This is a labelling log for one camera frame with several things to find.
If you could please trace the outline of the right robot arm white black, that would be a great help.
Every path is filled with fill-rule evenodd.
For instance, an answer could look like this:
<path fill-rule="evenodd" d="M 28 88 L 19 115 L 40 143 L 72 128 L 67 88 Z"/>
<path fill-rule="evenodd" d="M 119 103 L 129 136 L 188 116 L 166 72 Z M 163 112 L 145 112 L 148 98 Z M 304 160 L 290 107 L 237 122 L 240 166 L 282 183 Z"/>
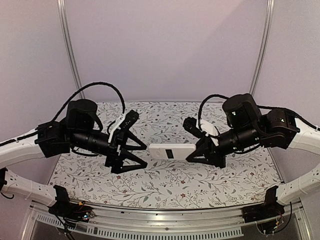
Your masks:
<path fill-rule="evenodd" d="M 191 163 L 225 168 L 229 154 L 246 154 L 259 147 L 299 149 L 314 154 L 320 153 L 320 129 L 309 123 L 293 110 L 267 106 L 268 113 L 262 114 L 263 106 L 257 105 L 249 93 L 225 97 L 222 109 L 229 130 L 219 133 L 205 129 L 201 122 L 202 110 L 197 118 L 187 117 L 183 128 L 198 138 L 195 150 L 186 157 Z"/>

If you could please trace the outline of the white red remote control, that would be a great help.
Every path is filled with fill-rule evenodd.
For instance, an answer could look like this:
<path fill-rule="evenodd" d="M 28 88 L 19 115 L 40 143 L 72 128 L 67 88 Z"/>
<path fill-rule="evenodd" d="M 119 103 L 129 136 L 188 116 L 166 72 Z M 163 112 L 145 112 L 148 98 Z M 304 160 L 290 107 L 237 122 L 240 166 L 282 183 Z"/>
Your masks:
<path fill-rule="evenodd" d="M 148 150 L 152 159 L 185 160 L 196 150 L 196 145 L 193 143 L 152 143 Z"/>

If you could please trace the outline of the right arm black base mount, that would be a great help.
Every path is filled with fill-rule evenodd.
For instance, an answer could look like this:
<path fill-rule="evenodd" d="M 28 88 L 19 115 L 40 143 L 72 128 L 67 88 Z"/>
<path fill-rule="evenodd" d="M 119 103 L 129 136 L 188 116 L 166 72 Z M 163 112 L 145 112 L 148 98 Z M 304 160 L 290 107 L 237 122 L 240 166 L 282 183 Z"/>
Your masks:
<path fill-rule="evenodd" d="M 245 223 L 273 218 L 285 213 L 284 206 L 277 202 L 276 193 L 278 188 L 278 186 L 269 188 L 265 193 L 263 203 L 245 206 L 241 209 Z"/>

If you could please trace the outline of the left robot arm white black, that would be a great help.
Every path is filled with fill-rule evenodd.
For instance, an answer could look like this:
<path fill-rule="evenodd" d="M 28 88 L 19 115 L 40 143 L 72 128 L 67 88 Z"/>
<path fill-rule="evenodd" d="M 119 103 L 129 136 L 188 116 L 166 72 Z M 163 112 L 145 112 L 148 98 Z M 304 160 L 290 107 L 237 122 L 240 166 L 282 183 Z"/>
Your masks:
<path fill-rule="evenodd" d="M 106 133 L 97 115 L 98 105 L 88 99 L 73 99 L 81 91 L 93 86 L 112 88 L 121 102 L 122 112 Z M 61 121 L 57 121 L 58 117 L 54 116 L 51 121 L 23 135 L 1 142 L 0 192 L 25 196 L 26 199 L 47 206 L 51 211 L 57 210 L 63 217 L 70 217 L 75 211 L 75 204 L 70 202 L 64 187 L 33 182 L 16 175 L 8 167 L 70 152 L 79 155 L 77 149 L 82 149 L 88 151 L 85 154 L 87 157 L 105 156 L 104 165 L 110 168 L 111 173 L 121 174 L 147 167 L 144 160 L 132 154 L 132 151 L 146 150 L 147 146 L 130 131 L 139 114 L 134 110 L 126 112 L 122 94 L 110 83 L 99 81 L 81 87 L 61 108 L 66 110 L 66 116 Z"/>

